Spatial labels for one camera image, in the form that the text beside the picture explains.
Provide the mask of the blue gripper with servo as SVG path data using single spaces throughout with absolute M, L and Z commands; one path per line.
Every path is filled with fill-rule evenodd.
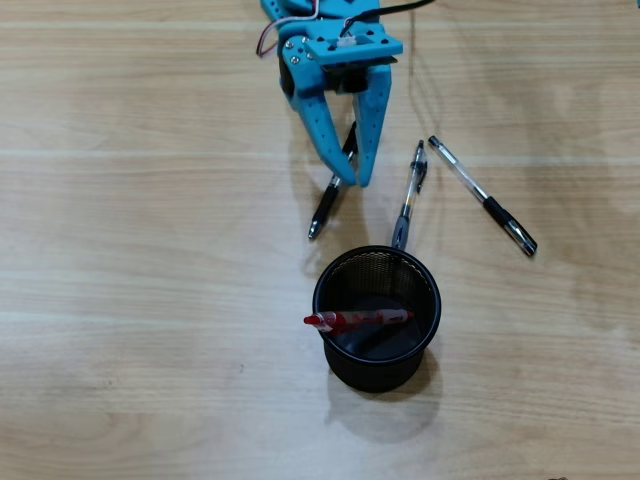
M 327 72 L 310 51 L 310 42 L 317 37 L 315 24 L 310 20 L 288 22 L 278 30 L 280 84 L 319 158 L 333 174 L 355 185 L 356 174 L 342 150 L 325 97 L 330 86 Z M 372 177 L 391 92 L 391 68 L 372 67 L 366 80 L 368 88 L 355 94 L 353 100 L 361 187 L 366 187 Z

